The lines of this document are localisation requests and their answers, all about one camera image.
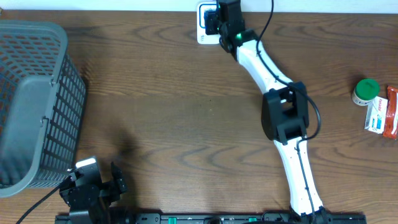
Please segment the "green lid jar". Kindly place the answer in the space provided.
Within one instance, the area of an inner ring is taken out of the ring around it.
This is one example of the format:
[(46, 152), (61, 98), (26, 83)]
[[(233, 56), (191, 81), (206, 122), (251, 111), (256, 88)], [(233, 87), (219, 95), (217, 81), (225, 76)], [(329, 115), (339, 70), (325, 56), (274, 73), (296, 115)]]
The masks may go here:
[(367, 106), (379, 94), (380, 85), (377, 81), (365, 78), (357, 83), (352, 94), (352, 101), (358, 106)]

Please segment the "white Panadol box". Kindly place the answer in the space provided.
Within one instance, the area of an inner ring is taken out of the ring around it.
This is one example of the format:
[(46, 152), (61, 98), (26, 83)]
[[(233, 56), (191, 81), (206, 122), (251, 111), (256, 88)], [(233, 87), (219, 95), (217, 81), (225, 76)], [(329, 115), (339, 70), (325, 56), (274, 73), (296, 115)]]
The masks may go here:
[(387, 103), (387, 99), (377, 96), (368, 104), (364, 124), (365, 130), (376, 134), (382, 134), (384, 132)]

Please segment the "red Top chocolate bar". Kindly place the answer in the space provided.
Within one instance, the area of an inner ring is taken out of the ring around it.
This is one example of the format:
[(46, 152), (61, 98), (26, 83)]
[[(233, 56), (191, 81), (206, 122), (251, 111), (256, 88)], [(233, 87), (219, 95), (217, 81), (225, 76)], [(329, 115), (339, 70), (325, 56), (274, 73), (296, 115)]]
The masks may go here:
[(387, 104), (383, 136), (396, 140), (397, 139), (397, 88), (393, 86), (388, 86), (387, 97), (388, 97), (388, 104)]

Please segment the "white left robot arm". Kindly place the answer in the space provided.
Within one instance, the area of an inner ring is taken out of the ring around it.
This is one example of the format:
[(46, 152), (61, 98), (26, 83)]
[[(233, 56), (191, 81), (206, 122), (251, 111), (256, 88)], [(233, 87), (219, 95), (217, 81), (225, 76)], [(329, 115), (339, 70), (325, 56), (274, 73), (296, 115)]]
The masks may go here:
[(135, 222), (125, 208), (111, 208), (111, 204), (127, 191), (123, 173), (114, 163), (111, 163), (113, 178), (108, 182), (102, 181), (95, 158), (77, 162), (69, 174), (60, 186), (59, 194), (70, 210), (67, 215), (57, 215), (55, 224)]

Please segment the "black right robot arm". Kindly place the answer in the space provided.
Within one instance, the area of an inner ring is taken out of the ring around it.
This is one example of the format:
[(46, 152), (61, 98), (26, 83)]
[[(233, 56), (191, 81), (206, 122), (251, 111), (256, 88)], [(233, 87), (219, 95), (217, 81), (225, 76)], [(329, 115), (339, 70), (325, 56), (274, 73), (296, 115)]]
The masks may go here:
[(327, 223), (307, 155), (311, 136), (308, 106), (314, 101), (302, 82), (286, 77), (266, 53), (261, 37), (247, 29), (241, 11), (217, 6), (204, 13), (207, 35), (218, 34), (220, 45), (252, 76), (262, 92), (262, 128), (275, 144), (289, 184), (290, 222)]

